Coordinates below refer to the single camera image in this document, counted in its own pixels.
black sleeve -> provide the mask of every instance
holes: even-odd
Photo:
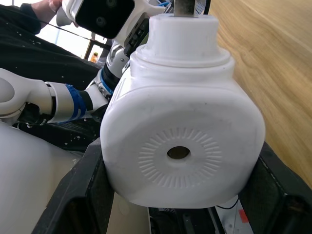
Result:
[[[40,21],[30,4],[23,3],[20,8],[0,5],[0,17],[33,34],[41,30]]]

cable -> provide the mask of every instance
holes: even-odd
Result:
[[[208,14],[208,12],[209,12],[210,2],[211,2],[211,0],[206,0],[206,5],[205,5],[205,10],[204,10],[204,15],[207,15],[207,14]]]
[[[45,21],[39,20],[38,18],[32,17],[32,16],[30,16],[30,15],[28,15],[28,14],[25,14],[25,13],[22,13],[22,12],[18,12],[18,11],[15,11],[15,10],[11,10],[11,9],[8,8],[8,7],[5,7],[5,6],[0,5],[0,8],[2,8],[3,10],[6,10],[6,11],[10,11],[10,12],[13,12],[13,13],[17,13],[17,14],[26,16],[26,17],[28,17],[28,18],[30,18],[30,19],[33,19],[33,20],[37,20],[38,22],[45,23],[45,24],[50,25],[50,26],[52,26],[52,27],[55,27],[55,28],[57,28],[57,29],[63,30],[63,31],[68,32],[68,33],[71,33],[71,34],[73,34],[73,35],[75,35],[75,36],[78,36],[78,37],[87,39],[87,40],[89,40],[89,41],[96,41],[96,42],[98,42],[98,43],[100,43],[100,44],[103,44],[103,43],[101,43],[101,42],[99,42],[99,41],[97,41],[97,40],[85,38],[85,37],[83,37],[83,36],[80,36],[80,35],[78,35],[78,34],[76,34],[76,33],[73,33],[73,32],[71,32],[71,31],[68,31],[68,30],[66,30],[66,29],[63,29],[63,28],[61,28],[61,27],[58,27],[58,26],[55,26],[55,25],[53,25],[53,24],[47,23],[47,22],[45,22]]]
[[[163,2],[163,3],[159,4],[158,6],[167,6],[168,4],[169,4],[169,2],[166,1],[166,2]]]
[[[230,210],[230,209],[234,208],[234,206],[236,206],[236,204],[238,203],[238,200],[239,200],[239,198],[236,200],[236,202],[234,203],[234,205],[231,206],[231,207],[222,207],[222,206],[217,206],[217,207],[219,207],[219,208],[221,208],[221,209],[224,209],[224,210]]]

blue band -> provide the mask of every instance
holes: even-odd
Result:
[[[77,89],[75,89],[72,85],[66,84],[66,87],[72,96],[73,102],[74,102],[74,111],[72,117],[69,119],[69,121],[74,120],[77,118],[78,110],[80,110],[80,116],[79,118],[83,117],[86,114],[87,108],[84,104],[84,101]]]
[[[105,88],[110,94],[113,94],[114,91],[111,90],[111,89],[107,86],[107,84],[105,83],[105,81],[104,81],[104,79],[103,79],[103,72],[104,72],[104,70],[102,69],[102,71],[100,72],[99,78],[101,79],[101,82],[102,82],[104,88]]]

wooden surface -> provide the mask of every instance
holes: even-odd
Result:
[[[212,0],[210,14],[266,141],[312,188],[312,0]]]

red label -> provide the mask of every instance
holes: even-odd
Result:
[[[241,209],[241,210],[238,210],[238,212],[239,212],[240,219],[242,220],[242,223],[249,223],[248,218],[245,214],[245,211]]]

